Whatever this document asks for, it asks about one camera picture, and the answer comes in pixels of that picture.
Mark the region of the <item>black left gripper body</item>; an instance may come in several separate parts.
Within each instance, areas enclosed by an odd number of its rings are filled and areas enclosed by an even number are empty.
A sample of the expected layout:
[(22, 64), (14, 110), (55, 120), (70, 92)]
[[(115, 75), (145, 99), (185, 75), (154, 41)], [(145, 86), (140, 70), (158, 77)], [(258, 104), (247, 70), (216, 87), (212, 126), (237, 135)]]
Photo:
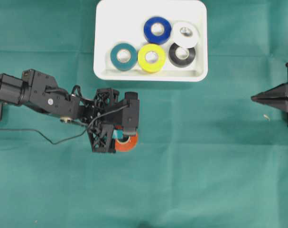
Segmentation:
[(112, 88), (98, 89), (90, 108), (93, 116), (88, 121), (87, 134), (92, 152), (115, 153), (115, 126), (121, 126), (123, 135), (133, 136), (139, 126), (139, 99), (136, 92), (126, 92), (118, 100), (119, 92)]

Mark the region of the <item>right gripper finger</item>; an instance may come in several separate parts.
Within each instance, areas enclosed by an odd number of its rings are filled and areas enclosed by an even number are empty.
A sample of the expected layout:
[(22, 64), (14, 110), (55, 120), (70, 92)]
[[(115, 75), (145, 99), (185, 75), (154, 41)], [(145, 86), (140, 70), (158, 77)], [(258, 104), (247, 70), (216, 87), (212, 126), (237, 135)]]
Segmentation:
[(251, 98), (282, 98), (287, 97), (286, 95), (286, 86), (287, 84), (280, 84), (270, 90), (258, 93), (251, 96)]
[(286, 100), (281, 100), (281, 99), (259, 99), (256, 97), (252, 97), (251, 100), (253, 102), (259, 103), (259, 104), (263, 104), (263, 105), (267, 105), (270, 107), (274, 107), (276, 109), (279, 109), (281, 111), (287, 111), (287, 105), (286, 105)]

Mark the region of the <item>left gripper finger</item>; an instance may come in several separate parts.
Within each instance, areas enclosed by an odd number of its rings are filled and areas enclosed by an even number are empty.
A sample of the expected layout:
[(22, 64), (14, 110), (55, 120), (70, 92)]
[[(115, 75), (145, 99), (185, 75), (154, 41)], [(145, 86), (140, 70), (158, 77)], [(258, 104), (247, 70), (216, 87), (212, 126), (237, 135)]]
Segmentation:
[(115, 126), (114, 127), (112, 138), (115, 140), (121, 140), (124, 138), (123, 129), (121, 126)]

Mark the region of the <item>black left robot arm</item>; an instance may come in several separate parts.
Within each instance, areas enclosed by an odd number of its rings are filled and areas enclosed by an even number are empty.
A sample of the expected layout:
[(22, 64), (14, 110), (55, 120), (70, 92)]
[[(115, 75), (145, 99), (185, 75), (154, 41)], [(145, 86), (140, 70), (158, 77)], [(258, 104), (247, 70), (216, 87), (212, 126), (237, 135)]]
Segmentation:
[(85, 128), (93, 152), (128, 152), (138, 142), (139, 99), (136, 92), (97, 89), (94, 98), (83, 97), (75, 85), (71, 92), (60, 88), (50, 75), (29, 69), (22, 78), (0, 74), (0, 121), (4, 104), (26, 106), (57, 117), (63, 123)]

